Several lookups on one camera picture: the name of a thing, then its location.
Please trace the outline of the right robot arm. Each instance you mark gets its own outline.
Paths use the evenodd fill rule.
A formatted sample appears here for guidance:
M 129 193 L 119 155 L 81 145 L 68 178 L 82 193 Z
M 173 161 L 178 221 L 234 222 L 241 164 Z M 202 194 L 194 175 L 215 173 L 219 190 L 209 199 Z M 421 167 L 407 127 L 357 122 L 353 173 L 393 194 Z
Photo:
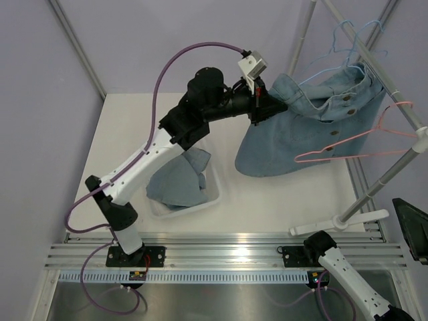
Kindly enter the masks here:
M 400 198 L 393 199 L 404 240 L 415 261 L 427 264 L 427 213 Z M 293 228 L 291 234 L 306 235 L 304 244 L 296 247 L 279 246 L 276 251 L 282 256 L 284 267 L 322 267 L 344 288 L 367 320 L 412 320 L 401 308 L 394 307 L 378 294 L 351 266 L 342 254 L 330 229 L 342 229 L 337 217 L 331 220 Z

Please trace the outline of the denim skirt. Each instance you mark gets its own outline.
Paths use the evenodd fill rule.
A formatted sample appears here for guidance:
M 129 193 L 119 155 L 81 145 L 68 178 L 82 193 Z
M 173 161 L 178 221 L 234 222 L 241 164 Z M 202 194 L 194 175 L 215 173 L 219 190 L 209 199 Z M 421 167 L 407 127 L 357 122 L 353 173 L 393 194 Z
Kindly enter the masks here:
M 371 129 L 386 91 L 364 63 L 346 67 L 318 85 L 299 85 L 280 74 L 269 94 L 288 110 L 251 125 L 237 151 L 235 168 L 249 177 L 273 177 L 322 163 L 294 157 Z
M 203 192 L 211 154 L 200 148 L 190 148 L 161 167 L 146 186 L 146 196 L 170 209 L 194 207 L 208 201 Z

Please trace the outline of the pink wire hanger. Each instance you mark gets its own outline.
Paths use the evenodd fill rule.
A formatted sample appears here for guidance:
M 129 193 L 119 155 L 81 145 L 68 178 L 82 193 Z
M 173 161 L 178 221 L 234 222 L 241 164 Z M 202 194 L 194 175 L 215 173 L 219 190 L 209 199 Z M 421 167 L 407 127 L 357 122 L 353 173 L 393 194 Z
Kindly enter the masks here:
M 395 129 L 390 129 L 384 126 L 383 123 L 387 112 L 389 110 L 392 110 L 393 108 L 397 109 L 401 106 L 409 106 L 410 108 L 413 108 L 413 103 L 410 101 L 404 101 L 390 104 L 380 113 L 377 118 L 377 122 L 371 129 L 339 140 L 333 144 L 328 144 L 320 150 L 311 150 L 309 152 L 298 154 L 294 157 L 294 162 L 297 164 L 323 163 L 335 160 L 349 160 L 354 158 L 366 158 L 372 156 L 387 156 L 404 152 L 403 150 L 390 150 L 361 153 L 364 143 L 367 141 L 367 137 L 372 134 L 383 133 L 402 136 L 406 138 L 418 138 L 416 133 L 403 132 Z

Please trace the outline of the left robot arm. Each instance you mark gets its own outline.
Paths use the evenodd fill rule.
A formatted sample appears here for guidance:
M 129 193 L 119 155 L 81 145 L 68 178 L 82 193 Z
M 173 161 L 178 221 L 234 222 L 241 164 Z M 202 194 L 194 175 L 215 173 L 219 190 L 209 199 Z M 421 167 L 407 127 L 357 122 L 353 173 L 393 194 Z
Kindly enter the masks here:
M 94 175 L 85 185 L 106 218 L 117 245 L 109 245 L 110 268 L 163 266 L 162 246 L 146 246 L 136 229 L 138 213 L 130 199 L 162 166 L 190 149 L 210 133 L 209 123 L 246 114 L 252 124 L 285 112 L 286 103 L 270 96 L 256 76 L 254 87 L 241 78 L 233 87 L 224 83 L 217 68 L 199 70 L 187 84 L 185 95 L 159 122 L 148 142 L 102 178 Z

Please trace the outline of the aluminium mounting rail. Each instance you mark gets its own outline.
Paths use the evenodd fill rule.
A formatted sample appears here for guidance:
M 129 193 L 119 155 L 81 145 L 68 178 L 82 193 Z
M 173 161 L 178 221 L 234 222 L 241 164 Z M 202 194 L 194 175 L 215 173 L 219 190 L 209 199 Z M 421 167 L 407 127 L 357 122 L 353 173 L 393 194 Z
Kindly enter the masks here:
M 141 233 L 147 245 L 166 248 L 165 270 L 280 270 L 283 261 L 279 246 L 302 245 L 303 237 L 286 233 Z M 389 243 L 378 231 L 332 233 L 345 258 L 358 270 L 405 270 L 405 251 L 398 243 Z M 110 242 L 105 233 L 79 236 L 70 234 L 66 242 L 51 245 L 44 268 L 79 268 L 92 251 L 88 268 L 103 269 Z

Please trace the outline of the white plastic basket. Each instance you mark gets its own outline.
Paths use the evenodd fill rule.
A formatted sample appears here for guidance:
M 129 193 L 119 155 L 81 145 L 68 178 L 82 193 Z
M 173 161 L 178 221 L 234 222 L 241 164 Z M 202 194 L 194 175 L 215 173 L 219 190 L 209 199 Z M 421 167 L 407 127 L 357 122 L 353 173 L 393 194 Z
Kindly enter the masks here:
M 206 209 L 221 198 L 214 148 L 206 139 L 161 167 L 146 186 L 150 214 L 157 219 Z

